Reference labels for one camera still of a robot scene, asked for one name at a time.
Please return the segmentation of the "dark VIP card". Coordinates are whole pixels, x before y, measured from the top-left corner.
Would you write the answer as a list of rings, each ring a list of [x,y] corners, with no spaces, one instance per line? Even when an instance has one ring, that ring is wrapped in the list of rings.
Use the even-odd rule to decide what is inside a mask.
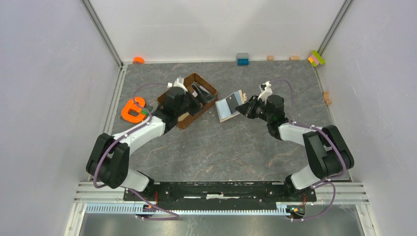
[[[204,106],[209,102],[209,96],[210,94],[207,93],[205,90],[201,89],[196,83],[192,83],[191,85],[196,92],[197,100]]]
[[[236,110],[236,107],[243,104],[240,92],[236,91],[233,94],[226,97],[226,102],[232,115],[238,112]]]

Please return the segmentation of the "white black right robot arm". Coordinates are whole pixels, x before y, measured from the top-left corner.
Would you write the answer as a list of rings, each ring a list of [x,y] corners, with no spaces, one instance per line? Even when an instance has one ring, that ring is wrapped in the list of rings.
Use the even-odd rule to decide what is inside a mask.
[[[236,110],[247,118],[265,121],[272,137],[305,148],[307,166],[285,179],[284,195],[287,199],[296,201],[304,194],[305,189],[343,175],[354,166],[355,161],[335,125],[302,125],[289,120],[284,108],[284,98],[281,96],[270,95],[262,100],[254,95],[248,102],[237,106]]]

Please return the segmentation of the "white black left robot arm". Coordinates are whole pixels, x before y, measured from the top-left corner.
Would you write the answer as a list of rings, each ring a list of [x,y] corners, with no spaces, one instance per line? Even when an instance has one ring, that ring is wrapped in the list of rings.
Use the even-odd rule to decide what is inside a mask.
[[[98,136],[86,171],[92,175],[96,188],[124,187],[136,190],[142,200],[154,196],[154,186],[145,174],[130,169],[131,154],[150,140],[169,132],[183,114],[195,115],[206,105],[206,95],[199,89],[189,92],[180,87],[172,87],[165,93],[165,99],[148,118],[134,127],[109,135]]]

